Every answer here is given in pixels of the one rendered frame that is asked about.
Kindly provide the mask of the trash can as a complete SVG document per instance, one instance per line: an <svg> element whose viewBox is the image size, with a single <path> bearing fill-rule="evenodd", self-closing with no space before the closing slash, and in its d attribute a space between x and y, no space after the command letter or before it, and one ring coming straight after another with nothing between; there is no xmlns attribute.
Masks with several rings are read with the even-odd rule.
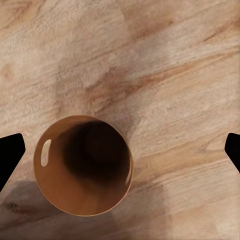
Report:
<svg viewBox="0 0 240 240"><path fill-rule="evenodd" d="M48 161L42 166L48 140ZM112 210L126 197L134 160L116 125L90 115L72 115L41 135L33 154L33 171L50 203L71 215L91 217Z"/></svg>

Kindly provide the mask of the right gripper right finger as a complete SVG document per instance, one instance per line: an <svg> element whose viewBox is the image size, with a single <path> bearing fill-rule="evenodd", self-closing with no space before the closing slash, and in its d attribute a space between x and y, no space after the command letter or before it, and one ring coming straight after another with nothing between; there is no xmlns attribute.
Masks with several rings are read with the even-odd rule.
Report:
<svg viewBox="0 0 240 240"><path fill-rule="evenodd" d="M240 172L240 134L229 133L224 150Z"/></svg>

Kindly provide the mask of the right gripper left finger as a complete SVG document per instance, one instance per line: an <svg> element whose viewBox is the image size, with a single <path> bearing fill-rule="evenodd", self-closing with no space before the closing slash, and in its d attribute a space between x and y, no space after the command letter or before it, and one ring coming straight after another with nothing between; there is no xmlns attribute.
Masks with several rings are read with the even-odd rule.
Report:
<svg viewBox="0 0 240 240"><path fill-rule="evenodd" d="M0 192L25 153L21 133L0 138Z"/></svg>

